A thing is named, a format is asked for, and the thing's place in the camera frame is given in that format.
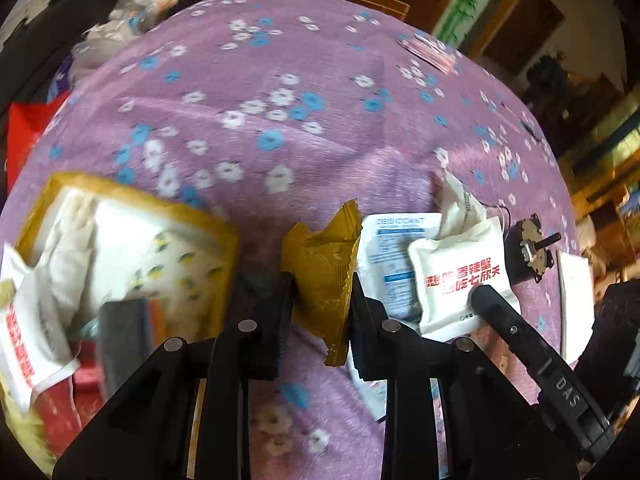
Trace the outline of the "gold foil packet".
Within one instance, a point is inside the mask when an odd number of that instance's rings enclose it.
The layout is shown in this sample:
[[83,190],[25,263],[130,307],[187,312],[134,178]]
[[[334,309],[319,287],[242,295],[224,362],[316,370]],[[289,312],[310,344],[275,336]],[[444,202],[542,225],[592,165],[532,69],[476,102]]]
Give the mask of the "gold foil packet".
[[327,366],[342,366],[347,356],[347,318],[362,217],[356,200],[337,211],[321,231],[297,223],[283,237],[281,270],[296,279],[299,298],[293,322],[326,345]]

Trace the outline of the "white desiccant packet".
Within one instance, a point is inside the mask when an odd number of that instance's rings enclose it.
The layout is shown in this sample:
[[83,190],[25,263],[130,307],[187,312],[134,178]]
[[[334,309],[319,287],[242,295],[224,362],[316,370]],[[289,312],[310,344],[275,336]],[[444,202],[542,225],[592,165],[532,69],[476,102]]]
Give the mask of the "white desiccant packet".
[[408,255],[415,240],[438,234],[439,212],[426,214],[370,214],[362,222],[357,274],[363,292],[381,301],[390,318],[418,322],[422,308]]

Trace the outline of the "lemon print tissue pack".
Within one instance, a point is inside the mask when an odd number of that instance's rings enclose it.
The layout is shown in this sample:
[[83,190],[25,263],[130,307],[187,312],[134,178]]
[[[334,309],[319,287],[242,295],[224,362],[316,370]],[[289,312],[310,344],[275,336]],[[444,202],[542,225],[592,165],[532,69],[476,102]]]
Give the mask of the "lemon print tissue pack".
[[82,306],[96,314],[109,301],[148,297],[160,302],[166,335],[213,337],[224,324],[237,241],[230,224],[189,206],[102,198]]

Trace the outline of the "white red-text sachet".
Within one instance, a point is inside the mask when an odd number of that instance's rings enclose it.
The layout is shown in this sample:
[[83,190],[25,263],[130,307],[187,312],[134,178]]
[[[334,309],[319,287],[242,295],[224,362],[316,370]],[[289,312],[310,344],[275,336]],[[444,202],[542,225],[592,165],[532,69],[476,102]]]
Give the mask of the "white red-text sachet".
[[478,285],[489,285],[515,310],[521,310],[506,274],[502,229],[489,218],[462,234],[442,240],[415,240],[408,255],[422,309],[422,336],[445,342],[479,330],[484,321],[471,307]]

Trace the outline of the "white fluffy cloth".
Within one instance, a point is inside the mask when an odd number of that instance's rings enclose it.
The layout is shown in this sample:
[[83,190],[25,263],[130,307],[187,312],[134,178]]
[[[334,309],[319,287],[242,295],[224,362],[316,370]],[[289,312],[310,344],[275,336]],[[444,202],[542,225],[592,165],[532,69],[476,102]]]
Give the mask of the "white fluffy cloth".
[[58,316],[68,330],[80,308],[94,249],[96,196],[65,195],[36,265],[46,277]]

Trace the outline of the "white paper sheet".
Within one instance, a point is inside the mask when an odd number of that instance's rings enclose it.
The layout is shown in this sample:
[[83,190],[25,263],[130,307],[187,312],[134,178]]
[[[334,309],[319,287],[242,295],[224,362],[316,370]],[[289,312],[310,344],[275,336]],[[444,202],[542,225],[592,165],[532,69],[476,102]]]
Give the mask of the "white paper sheet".
[[589,261],[568,252],[557,252],[561,286],[561,354],[575,363],[584,352],[594,323],[593,282]]

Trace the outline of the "black electric motor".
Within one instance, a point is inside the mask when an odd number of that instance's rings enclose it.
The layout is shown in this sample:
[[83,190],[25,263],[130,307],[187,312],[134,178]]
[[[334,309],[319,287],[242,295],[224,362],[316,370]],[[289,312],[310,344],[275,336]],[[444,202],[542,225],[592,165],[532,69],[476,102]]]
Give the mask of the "black electric motor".
[[503,234],[504,262],[511,285],[528,281],[539,283],[554,266],[551,247],[561,239],[554,232],[544,235],[538,214],[518,220]]

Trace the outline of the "purple floral tablecloth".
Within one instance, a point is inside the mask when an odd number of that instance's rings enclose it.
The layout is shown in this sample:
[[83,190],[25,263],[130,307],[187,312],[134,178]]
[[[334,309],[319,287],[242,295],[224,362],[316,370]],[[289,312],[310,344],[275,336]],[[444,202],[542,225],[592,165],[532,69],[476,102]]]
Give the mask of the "purple floral tablecloth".
[[573,208],[533,114],[459,56],[449,75],[401,41],[413,29],[343,0],[203,0],[85,79],[9,194],[20,234],[57,172],[85,172],[231,221],[235,303],[269,287],[282,237],[363,214],[427,212],[454,174],[499,218],[536,214],[576,252]]

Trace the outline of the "white red sachet in box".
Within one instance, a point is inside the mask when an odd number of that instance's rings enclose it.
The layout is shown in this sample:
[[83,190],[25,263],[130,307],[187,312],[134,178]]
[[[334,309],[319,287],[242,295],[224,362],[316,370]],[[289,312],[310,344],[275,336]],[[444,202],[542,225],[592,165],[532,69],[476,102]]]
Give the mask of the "white red sachet in box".
[[1,279],[15,294],[1,307],[2,374],[21,413],[41,393],[64,382],[80,363],[68,343],[48,278],[31,269],[9,244],[3,247]]

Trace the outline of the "yellow taped foam box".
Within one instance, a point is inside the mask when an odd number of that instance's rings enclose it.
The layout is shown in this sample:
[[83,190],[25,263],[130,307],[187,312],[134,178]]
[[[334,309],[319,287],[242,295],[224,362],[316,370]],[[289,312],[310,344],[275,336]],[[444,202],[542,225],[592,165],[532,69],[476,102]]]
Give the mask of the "yellow taped foam box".
[[51,177],[1,263],[1,406],[39,472],[164,340],[222,331],[238,255],[191,204]]

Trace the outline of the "red bag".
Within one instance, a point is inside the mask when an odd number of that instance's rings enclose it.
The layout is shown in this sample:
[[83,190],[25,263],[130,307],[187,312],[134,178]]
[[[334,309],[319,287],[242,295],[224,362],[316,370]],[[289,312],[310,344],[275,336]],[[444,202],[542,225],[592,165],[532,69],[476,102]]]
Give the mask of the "red bag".
[[18,175],[54,114],[70,95],[63,92],[50,103],[17,103],[9,107],[6,139],[6,184],[13,188]]

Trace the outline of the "pink packet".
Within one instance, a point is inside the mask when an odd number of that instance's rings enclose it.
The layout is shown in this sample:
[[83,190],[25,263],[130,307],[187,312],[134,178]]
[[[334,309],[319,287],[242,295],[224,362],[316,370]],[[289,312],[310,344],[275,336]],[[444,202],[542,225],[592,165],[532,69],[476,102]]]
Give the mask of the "pink packet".
[[457,68],[457,55],[446,44],[424,36],[414,36],[399,40],[401,47],[437,68],[443,74],[449,74]]

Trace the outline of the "clear plastic bags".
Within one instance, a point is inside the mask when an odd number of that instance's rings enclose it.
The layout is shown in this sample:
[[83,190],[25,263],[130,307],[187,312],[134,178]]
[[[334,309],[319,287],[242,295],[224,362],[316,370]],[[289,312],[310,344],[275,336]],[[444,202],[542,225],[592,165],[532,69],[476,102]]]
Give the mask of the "clear plastic bags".
[[160,24],[179,0],[118,0],[107,21],[87,29],[70,51],[70,73],[81,79],[96,70],[127,44]]

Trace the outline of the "black sofa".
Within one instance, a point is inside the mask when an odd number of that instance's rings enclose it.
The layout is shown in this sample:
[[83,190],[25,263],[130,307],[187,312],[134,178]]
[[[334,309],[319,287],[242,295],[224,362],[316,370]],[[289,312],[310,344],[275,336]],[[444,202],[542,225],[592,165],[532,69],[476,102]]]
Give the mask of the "black sofa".
[[13,102],[36,102],[70,49],[91,26],[104,23],[117,0],[50,0],[26,24],[18,25],[1,51],[1,111]]

